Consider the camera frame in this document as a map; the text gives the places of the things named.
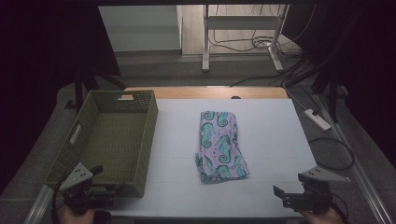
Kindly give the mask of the green woven basket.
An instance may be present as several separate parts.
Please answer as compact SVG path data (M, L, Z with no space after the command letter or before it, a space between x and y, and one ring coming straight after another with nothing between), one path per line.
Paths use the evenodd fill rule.
M46 178L53 188L78 164L103 172L97 189L118 187L117 195L141 198L158 117L154 91L91 91L79 110Z

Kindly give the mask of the seahorse print cloth shorts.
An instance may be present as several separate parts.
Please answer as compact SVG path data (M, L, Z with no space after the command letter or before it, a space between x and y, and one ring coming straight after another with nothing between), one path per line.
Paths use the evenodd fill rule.
M238 144L238 126L232 112L204 111L195 163L205 183L246 178L250 171Z

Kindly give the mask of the aluminium rail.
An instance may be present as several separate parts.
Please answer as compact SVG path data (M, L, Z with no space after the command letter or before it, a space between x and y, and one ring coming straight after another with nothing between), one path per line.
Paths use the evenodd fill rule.
M53 195L53 189L43 185L37 193L35 201L31 206L23 224L40 224L45 215Z
M330 115L329 107L327 107L325 100L321 96L318 96L317 94L314 95L314 98L318 102L318 105L321 108L321 112L324 118L332 126L332 132L335 135L335 138L344 142L349 148L352 148L352 146L347 141L346 136L344 135L340 127L340 123L336 123L333 121L333 118ZM375 189L373 182L370 180L369 176L365 173L360 161L358 160L358 157L355 157L355 162L351 168L351 171L356 179L358 186L361 189L361 192L366 202L368 203L372 213L374 214L377 223L396 224L396 220L391 217L390 212L385 206L379 193Z

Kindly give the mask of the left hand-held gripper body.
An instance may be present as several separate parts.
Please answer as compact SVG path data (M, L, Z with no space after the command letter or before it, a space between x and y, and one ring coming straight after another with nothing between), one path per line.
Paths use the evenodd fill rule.
M64 203L73 212L83 215L89 209L99 207L100 198L93 195L91 186L92 179L102 172L102 165L88 169L80 162L61 184L60 191L64 194Z

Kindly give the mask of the black metal stand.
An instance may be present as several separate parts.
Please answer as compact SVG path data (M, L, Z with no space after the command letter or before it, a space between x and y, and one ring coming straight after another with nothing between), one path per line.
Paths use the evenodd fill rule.
M313 93L323 93L326 88L329 88L328 95L328 113L334 123L338 122L336 116L336 100L337 100L337 86L338 76L336 68L332 63L323 62L317 67L318 76L312 85Z

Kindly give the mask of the white power strip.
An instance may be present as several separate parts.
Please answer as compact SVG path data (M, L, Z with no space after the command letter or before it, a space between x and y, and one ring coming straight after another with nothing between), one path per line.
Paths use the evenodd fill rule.
M332 127L325 119L319 115L315 115L312 109L305 110L304 114L313 121L323 132L330 130Z

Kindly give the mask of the white metal desk frame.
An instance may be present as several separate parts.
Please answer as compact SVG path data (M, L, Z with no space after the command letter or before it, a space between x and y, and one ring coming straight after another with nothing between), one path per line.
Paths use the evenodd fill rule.
M210 30L273 30L274 35L269 44L266 45L275 70L284 70L279 60L276 43L286 18L289 6L283 6L278 15L264 16L210 16L209 5L204 5L204 51L202 69L209 71L209 31Z

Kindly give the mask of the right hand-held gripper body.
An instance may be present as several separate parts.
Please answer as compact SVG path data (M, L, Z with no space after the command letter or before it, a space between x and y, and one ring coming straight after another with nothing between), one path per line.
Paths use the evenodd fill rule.
M314 213L322 213L331 206L331 182L350 182L349 177L317 166L298 174L298 179L304 187L302 204L298 206L298 210L308 210Z

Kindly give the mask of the white table mat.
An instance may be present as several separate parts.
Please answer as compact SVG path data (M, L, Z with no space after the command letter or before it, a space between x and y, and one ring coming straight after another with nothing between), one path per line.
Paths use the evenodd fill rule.
M316 162L289 99L170 100L157 102L148 180L141 199L116 199L117 217L295 217L274 187L300 192L297 175ZM238 144L249 174L223 183L201 181L195 164L202 112L236 116Z

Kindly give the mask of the person's left hand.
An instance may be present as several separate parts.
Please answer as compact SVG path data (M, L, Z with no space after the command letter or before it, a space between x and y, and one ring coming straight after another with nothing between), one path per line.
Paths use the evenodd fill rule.
M85 214L79 215L72 211L69 207L64 206L61 212L61 224L93 224L94 210L88 210Z

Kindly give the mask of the person's right hand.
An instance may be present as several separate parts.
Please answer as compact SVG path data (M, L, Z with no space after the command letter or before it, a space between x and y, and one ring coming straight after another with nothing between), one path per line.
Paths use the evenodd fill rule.
M329 208L326 212L317 215L305 210L299 210L299 213L309 224L344 224L343 219L332 208Z

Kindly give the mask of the black tripod stand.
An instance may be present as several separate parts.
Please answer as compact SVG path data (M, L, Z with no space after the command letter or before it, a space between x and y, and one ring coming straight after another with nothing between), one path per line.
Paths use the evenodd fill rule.
M75 73L75 100L68 100L64 108L75 109L76 112L78 112L84 103L83 90L90 92L98 91L100 89L96 77L104 79L121 90L126 88L126 85L121 81L96 68L90 67L86 69L79 69Z

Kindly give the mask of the white cabinet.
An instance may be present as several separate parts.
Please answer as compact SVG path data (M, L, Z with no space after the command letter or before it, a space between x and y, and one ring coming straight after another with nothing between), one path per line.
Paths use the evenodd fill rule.
M181 7L99 7L114 51L181 49Z

